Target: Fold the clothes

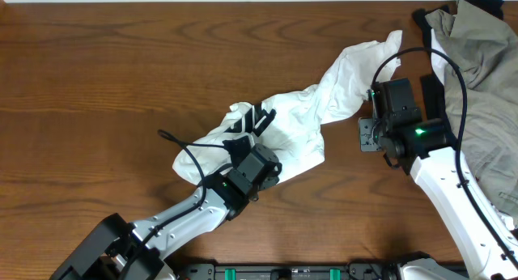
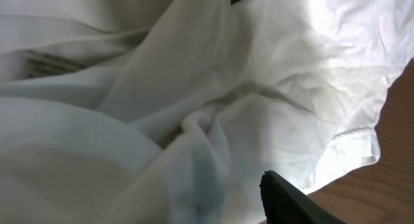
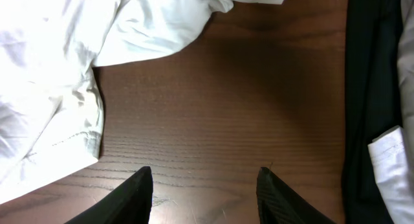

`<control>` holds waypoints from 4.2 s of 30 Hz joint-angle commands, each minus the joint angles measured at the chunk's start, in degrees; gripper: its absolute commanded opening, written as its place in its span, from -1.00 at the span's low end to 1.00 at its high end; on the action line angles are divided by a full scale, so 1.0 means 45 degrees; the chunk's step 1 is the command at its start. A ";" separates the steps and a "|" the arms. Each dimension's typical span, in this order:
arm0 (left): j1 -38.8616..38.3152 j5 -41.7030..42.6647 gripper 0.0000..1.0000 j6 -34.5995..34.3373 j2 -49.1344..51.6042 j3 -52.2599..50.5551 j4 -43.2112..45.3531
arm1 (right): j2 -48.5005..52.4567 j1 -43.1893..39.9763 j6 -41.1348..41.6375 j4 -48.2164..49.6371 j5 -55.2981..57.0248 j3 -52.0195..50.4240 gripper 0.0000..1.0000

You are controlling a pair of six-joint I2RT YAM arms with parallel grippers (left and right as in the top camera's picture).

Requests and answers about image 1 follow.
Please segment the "white t-shirt with black print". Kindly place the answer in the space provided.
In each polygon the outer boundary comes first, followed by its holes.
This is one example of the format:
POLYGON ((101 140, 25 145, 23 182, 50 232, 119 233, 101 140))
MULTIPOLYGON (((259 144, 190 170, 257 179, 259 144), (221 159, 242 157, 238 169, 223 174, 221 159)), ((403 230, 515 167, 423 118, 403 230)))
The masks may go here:
POLYGON ((372 81, 388 81, 401 64, 390 60, 401 47, 402 32, 390 32, 384 42, 370 41, 342 50, 320 82, 302 91, 272 95, 259 104, 237 102, 218 127, 181 151, 172 168, 195 185, 228 163, 224 140, 250 134, 279 158, 281 182, 314 168, 325 160, 323 124, 354 116, 367 100, 372 81))

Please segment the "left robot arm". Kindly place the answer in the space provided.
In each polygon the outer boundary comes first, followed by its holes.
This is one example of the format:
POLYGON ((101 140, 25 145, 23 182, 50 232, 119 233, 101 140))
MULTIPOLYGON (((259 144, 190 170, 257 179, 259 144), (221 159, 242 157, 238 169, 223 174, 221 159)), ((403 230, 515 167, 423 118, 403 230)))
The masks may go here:
POLYGON ((241 214, 264 189, 279 182, 282 164, 267 146, 243 136, 225 140, 230 155, 194 193, 150 218, 132 223, 118 213, 104 218, 52 273, 65 279, 174 279, 166 259, 190 240, 241 214))

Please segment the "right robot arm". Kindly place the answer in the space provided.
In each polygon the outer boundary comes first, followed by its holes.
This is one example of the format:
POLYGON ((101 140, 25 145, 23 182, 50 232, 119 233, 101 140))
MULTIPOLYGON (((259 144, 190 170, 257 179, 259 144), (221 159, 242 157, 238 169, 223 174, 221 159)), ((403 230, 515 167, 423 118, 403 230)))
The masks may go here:
POLYGON ((517 239, 469 171, 439 119, 424 121, 406 78, 374 83, 367 92, 372 117, 359 120, 363 152, 381 151, 432 202, 471 279, 515 279, 517 239))

